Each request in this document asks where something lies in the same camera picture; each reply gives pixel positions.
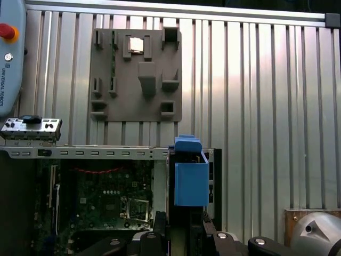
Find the red emergency stop button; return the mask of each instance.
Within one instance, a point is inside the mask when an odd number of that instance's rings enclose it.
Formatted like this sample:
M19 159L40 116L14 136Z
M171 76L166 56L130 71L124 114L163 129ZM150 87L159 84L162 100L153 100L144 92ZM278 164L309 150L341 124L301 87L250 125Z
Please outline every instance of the red emergency stop button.
M9 41L15 39L15 29L8 24L0 23L0 37Z

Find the motherboard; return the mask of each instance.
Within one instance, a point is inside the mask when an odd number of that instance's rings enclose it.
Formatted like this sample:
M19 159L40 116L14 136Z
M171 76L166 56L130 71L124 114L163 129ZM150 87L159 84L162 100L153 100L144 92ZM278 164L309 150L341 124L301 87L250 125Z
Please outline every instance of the motherboard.
M74 255L78 240L152 228L153 161L41 161L33 255Z

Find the mounting hole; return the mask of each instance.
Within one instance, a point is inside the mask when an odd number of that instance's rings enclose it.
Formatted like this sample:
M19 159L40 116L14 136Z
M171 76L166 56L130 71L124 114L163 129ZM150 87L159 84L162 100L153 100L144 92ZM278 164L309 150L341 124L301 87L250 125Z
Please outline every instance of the mounting hole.
M312 230L313 230L313 228L311 226L305 227L305 231L307 231L308 233L310 233Z
M173 113L174 103L173 102L161 102L161 112Z

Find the corrugated metal wall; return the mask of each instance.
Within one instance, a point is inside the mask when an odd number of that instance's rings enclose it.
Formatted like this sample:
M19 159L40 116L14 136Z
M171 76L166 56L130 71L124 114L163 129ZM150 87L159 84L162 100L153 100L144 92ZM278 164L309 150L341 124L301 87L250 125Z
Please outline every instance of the corrugated metal wall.
M245 242L283 242L285 208L341 206L339 30L36 10L27 20L16 113L61 118L61 144L167 146L194 134L222 148L223 228ZM162 26L182 32L182 121L90 120L92 29Z

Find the universal robots logo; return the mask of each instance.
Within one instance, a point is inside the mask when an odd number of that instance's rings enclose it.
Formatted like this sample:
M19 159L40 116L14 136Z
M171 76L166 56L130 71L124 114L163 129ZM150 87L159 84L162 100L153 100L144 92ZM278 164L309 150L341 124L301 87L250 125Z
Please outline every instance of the universal robots logo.
M10 64L5 64L5 68L1 70L1 81L0 81L0 107L4 106L4 95L5 95L5 82L6 82L6 70L10 68Z

